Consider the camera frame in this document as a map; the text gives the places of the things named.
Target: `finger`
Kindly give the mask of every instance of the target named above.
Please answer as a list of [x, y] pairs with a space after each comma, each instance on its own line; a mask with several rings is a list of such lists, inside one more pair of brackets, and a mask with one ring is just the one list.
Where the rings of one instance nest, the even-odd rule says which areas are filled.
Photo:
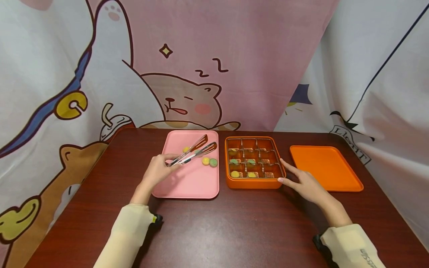
[[182, 164], [178, 164], [178, 165], [170, 166], [168, 168], [169, 168], [170, 172], [174, 172], [174, 171], [180, 169], [182, 166], [183, 166]]
[[162, 159], [165, 160], [174, 160], [180, 156], [180, 154], [161, 154]]
[[284, 161], [282, 158], [280, 158], [280, 162], [283, 164], [283, 166], [289, 170], [290, 172], [292, 172], [295, 176], [298, 176], [298, 174], [301, 172], [300, 169], [297, 169], [296, 167], [294, 167], [293, 165], [287, 163], [286, 161]]
[[291, 181], [290, 179], [286, 179], [286, 178], [278, 178], [277, 179], [278, 182], [281, 182], [282, 184], [296, 190], [297, 187], [299, 187], [299, 184], [296, 182]]

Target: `orange tray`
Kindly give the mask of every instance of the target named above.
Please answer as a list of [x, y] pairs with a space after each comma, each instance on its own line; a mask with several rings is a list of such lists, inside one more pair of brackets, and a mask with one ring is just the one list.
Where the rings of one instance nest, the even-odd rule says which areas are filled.
[[290, 147], [297, 168], [310, 172], [332, 192], [360, 192], [363, 184], [337, 148], [331, 146]]
[[[228, 137], [225, 140], [225, 160], [227, 184], [233, 189], [277, 189], [281, 186], [277, 178], [286, 175], [271, 137]], [[231, 177], [233, 171], [237, 171], [240, 177]]]

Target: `green ball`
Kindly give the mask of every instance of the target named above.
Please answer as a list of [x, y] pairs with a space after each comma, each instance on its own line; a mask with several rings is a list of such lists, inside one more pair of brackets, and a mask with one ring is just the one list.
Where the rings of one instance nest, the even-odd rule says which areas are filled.
[[211, 159], [210, 159], [210, 161], [208, 162], [208, 164], [209, 164], [212, 168], [214, 168], [214, 167], [217, 167], [217, 166], [218, 166], [218, 161], [217, 161], [216, 159], [214, 159], [214, 158], [211, 158]]

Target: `pink tray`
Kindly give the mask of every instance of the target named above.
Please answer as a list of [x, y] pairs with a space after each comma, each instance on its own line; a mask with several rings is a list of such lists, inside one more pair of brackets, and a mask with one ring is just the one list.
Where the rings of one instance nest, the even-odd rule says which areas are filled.
[[[162, 153], [181, 154], [183, 148], [192, 146], [204, 134], [208, 136], [206, 145], [211, 142], [218, 143], [218, 148], [204, 157], [215, 158], [219, 162], [219, 137], [212, 130], [173, 130], [167, 135]], [[201, 161], [202, 158], [194, 158], [186, 163], [179, 171], [159, 183], [152, 195], [158, 198], [216, 197], [219, 193], [219, 166], [212, 168], [203, 165]]]

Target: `cat ear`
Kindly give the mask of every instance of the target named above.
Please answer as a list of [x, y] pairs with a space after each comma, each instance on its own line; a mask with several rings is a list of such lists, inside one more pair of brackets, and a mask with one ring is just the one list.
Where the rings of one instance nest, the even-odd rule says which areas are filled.
[[213, 98], [216, 98], [221, 92], [221, 87], [216, 84], [202, 84], [199, 87], [207, 92], [207, 94], [210, 96], [213, 96]]
[[71, 147], [67, 145], [63, 145], [60, 148], [60, 157], [63, 163], [66, 165], [73, 157], [76, 156], [76, 152], [80, 149], [76, 147]]

